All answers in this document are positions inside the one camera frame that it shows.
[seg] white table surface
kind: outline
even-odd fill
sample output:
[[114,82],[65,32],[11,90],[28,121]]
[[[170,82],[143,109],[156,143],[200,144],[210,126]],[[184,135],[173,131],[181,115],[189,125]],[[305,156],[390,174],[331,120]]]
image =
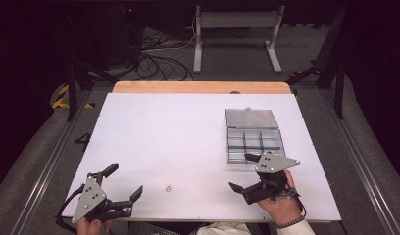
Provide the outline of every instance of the white table surface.
[[[111,93],[69,195],[88,172],[118,163],[119,169],[102,183],[109,199],[127,200],[144,187],[128,220],[268,221],[257,204],[247,205],[228,185],[248,187],[259,179],[252,164],[227,164],[225,109],[246,107],[272,110],[285,154],[301,161],[290,171],[307,219],[341,220],[292,94]],[[64,215],[72,216],[76,204],[72,200]]]

